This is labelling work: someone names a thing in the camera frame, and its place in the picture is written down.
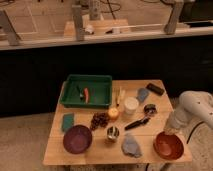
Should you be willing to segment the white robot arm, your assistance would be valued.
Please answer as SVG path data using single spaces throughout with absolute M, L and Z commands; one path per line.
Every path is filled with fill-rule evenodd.
M 204 91 L 184 91 L 178 106 L 169 114 L 164 126 L 166 135 L 178 133 L 196 116 L 213 129 L 213 95 Z

